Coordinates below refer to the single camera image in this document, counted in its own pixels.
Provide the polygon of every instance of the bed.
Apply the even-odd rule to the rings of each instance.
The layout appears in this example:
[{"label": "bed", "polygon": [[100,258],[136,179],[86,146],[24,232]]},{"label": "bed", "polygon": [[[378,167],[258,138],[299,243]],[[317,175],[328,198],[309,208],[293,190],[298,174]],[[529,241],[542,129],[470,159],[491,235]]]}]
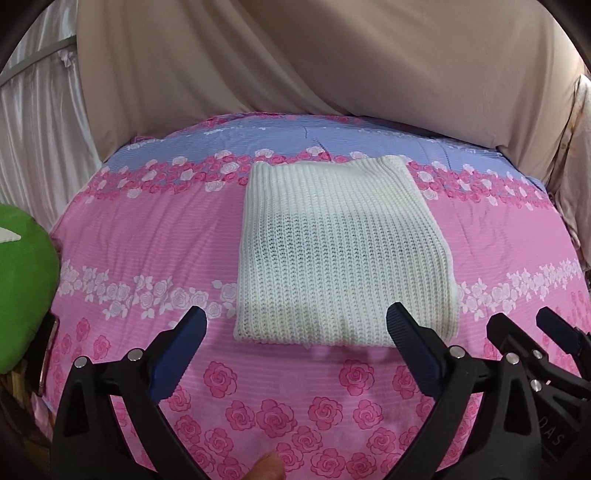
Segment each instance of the bed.
[{"label": "bed", "polygon": [[[396,349],[240,343],[233,338],[245,186],[254,162],[349,162],[403,155],[447,240],[461,290],[453,343],[496,358],[488,318],[504,312],[557,365],[570,357],[535,328],[543,306],[591,329],[591,301],[543,185],[500,153],[366,118],[218,116],[163,139],[136,138],[76,195],[52,231],[60,319],[44,397],[55,413],[73,360],[121,359],[191,305],[208,333],[160,407],[212,477],[240,478],[269,450],[293,479],[383,478],[430,412]],[[474,395],[443,465],[458,459]],[[121,399],[119,424],[150,466]]]}]

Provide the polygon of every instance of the white knit sweater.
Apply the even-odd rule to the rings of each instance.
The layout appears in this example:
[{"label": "white knit sweater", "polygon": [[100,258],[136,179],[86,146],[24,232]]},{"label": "white knit sweater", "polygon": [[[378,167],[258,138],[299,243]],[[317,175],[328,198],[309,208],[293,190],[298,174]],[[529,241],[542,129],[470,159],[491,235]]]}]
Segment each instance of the white knit sweater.
[{"label": "white knit sweater", "polygon": [[394,346],[385,315],[401,301],[447,341],[456,292],[449,246],[401,157],[254,165],[237,340]]}]

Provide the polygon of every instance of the green pillow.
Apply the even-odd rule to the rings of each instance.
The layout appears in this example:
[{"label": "green pillow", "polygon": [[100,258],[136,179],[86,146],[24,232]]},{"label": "green pillow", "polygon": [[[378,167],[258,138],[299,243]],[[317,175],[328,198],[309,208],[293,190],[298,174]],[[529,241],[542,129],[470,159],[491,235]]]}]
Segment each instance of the green pillow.
[{"label": "green pillow", "polygon": [[0,374],[27,351],[59,276],[60,261],[47,232],[25,212],[0,205]]}]

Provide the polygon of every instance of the blue stripe on bedsheet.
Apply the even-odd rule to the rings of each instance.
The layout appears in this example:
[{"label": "blue stripe on bedsheet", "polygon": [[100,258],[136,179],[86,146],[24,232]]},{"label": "blue stripe on bedsheet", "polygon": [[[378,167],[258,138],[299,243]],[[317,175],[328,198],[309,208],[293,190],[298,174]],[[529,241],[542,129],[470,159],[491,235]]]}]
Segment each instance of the blue stripe on bedsheet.
[{"label": "blue stripe on bedsheet", "polygon": [[[290,115],[287,118],[244,116],[213,128],[196,127],[161,140],[150,139],[126,145],[113,154],[108,166],[115,170],[123,166],[140,168],[153,158],[164,162],[180,155],[198,162],[221,150],[229,150],[236,156],[254,156],[256,150],[268,148],[289,157],[318,146],[332,156],[350,156],[354,151],[370,157],[405,155],[420,164],[439,161],[454,171],[470,164],[481,172],[492,170],[502,176],[507,173],[521,175],[496,150],[440,137],[406,125],[373,119],[357,119],[356,123],[313,115]],[[544,190],[539,180],[527,178]]]}]

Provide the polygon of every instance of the phone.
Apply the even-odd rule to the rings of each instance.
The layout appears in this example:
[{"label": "phone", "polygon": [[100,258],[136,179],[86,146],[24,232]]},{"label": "phone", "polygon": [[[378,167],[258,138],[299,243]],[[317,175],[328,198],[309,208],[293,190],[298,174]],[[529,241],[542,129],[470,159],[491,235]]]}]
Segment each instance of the phone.
[{"label": "phone", "polygon": [[49,368],[51,347],[56,338],[59,324],[59,319],[51,312],[47,312],[35,338],[27,349],[27,353],[25,353],[27,360],[25,380],[40,397],[45,393],[45,379]]}]

